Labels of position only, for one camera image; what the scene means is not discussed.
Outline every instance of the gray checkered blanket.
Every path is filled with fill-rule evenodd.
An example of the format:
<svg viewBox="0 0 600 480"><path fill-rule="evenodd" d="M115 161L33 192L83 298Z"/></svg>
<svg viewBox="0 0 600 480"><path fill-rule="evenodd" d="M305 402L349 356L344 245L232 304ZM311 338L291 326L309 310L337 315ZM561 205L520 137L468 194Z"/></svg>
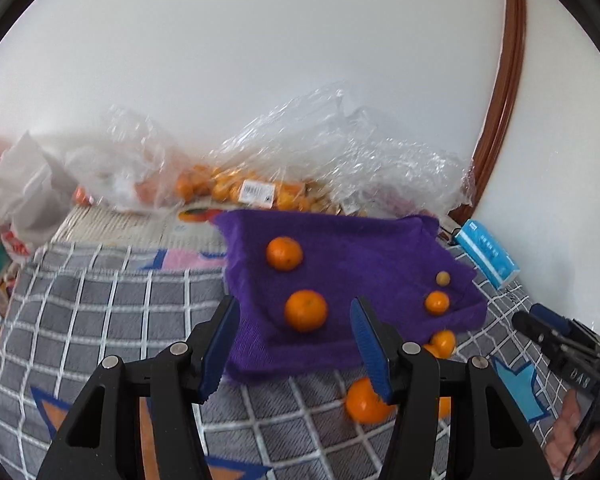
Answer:
<svg viewBox="0 0 600 480"><path fill-rule="evenodd" d="M473 266L461 248L456 259ZM224 294L222 269L142 270L155 251L53 244L20 273L0 336L0 460L14 479L35 478L50 443L31 387L71 403L108 354L126 362L151 357L212 315ZM483 329L458 336L453 359L497 356L512 368L532 361L535 388L550 416L532 425L544 444L565 387L536 346L513 333L510 319L531 301L515 282L488 298ZM376 478L393 421L353 423L343 408L362 369L334 370L244 386L222 381L194 414L211 455L261 463L269 480ZM432 477L444 478L449 421L440 420Z"/></svg>

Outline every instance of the human hand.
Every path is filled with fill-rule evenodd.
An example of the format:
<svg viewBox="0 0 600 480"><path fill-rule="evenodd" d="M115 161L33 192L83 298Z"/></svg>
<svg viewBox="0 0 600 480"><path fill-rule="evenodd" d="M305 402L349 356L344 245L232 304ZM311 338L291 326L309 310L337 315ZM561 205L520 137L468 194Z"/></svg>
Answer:
<svg viewBox="0 0 600 480"><path fill-rule="evenodd" d="M544 448L544 455L554 476L560 476L571 449L576 443L575 430L582 414L576 399L576 390L569 390L562 402L562 413L554 422L552 440ZM569 467L569 473L580 473L591 465L600 452L600 428L594 430L586 443L576 454Z"/></svg>

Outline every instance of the white wall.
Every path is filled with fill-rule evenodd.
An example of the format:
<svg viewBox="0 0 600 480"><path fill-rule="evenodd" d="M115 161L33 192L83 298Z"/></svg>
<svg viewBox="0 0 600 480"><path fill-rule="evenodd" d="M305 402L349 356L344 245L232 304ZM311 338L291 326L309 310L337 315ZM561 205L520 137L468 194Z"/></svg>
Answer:
<svg viewBox="0 0 600 480"><path fill-rule="evenodd" d="M528 0L520 92L476 218L535 301L600 333L600 53L558 0Z"/></svg>
<svg viewBox="0 0 600 480"><path fill-rule="evenodd" d="M401 134L470 155L504 0L36 0L0 44L0 137L93 128L110 104L205 153L347 79Z"/></svg>

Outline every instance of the brown wooden trim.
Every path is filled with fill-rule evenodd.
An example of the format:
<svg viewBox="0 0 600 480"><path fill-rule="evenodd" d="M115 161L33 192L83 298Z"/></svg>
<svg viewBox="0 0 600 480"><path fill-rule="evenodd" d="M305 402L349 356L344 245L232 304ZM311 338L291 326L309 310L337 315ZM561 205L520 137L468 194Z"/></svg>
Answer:
<svg viewBox="0 0 600 480"><path fill-rule="evenodd" d="M472 174L475 179L475 193L473 204L459 207L449 213L449 216L460 225L473 215L498 160L518 95L525 53L525 32L526 0L506 0L498 75L484 121L484 128L474 151Z"/></svg>

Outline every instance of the white plastic bag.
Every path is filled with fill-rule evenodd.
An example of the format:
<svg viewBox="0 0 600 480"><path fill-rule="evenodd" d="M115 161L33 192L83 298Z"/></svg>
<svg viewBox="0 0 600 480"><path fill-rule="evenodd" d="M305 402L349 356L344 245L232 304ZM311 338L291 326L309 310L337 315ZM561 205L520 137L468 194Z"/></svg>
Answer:
<svg viewBox="0 0 600 480"><path fill-rule="evenodd" d="M27 133L0 156L0 232L37 248L72 208L76 182Z"/></svg>
<svg viewBox="0 0 600 480"><path fill-rule="evenodd" d="M190 163L175 140L150 118L124 108L112 107L107 122L102 142L65 156L90 202L138 212L182 204L174 186Z"/></svg>
<svg viewBox="0 0 600 480"><path fill-rule="evenodd" d="M396 140L402 136L380 131L364 108L345 114L345 96L346 85L333 84L293 99L248 124L210 160L270 182L317 182L345 214L443 215L470 203L470 160Z"/></svg>

